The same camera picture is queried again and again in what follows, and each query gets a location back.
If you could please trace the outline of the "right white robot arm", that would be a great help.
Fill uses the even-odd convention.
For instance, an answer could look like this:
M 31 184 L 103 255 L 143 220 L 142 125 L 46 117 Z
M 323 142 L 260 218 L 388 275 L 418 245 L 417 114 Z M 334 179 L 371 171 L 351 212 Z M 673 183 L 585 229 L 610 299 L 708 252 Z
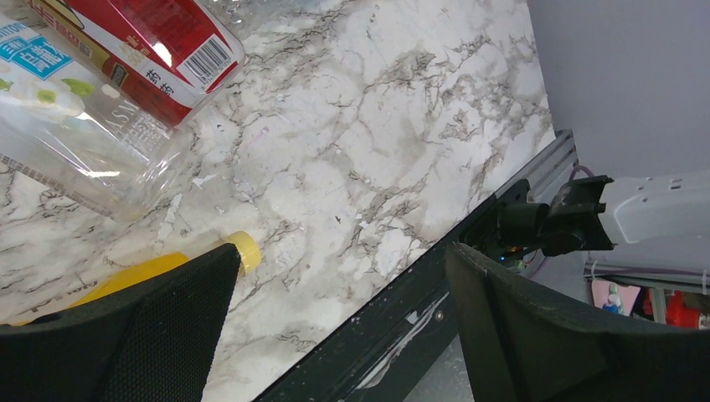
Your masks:
M 709 172 L 571 180 L 552 201 L 497 198 L 461 243 L 509 266 L 540 252 L 613 250 L 617 245 L 709 232 Z

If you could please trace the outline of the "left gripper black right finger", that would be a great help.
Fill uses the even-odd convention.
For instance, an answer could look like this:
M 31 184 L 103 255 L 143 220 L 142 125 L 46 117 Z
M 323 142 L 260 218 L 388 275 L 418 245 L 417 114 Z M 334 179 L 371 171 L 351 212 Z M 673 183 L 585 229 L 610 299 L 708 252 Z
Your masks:
M 467 245 L 445 274 L 477 401 L 706 401 L 709 333 L 603 311 Z

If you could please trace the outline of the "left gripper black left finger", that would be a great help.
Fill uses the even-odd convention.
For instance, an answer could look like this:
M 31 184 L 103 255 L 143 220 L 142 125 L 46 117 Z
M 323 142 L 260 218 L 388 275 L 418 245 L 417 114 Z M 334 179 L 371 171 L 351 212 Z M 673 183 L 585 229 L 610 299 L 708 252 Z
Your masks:
M 221 245 L 98 300 L 1 327 L 4 401 L 199 401 L 238 278 Z

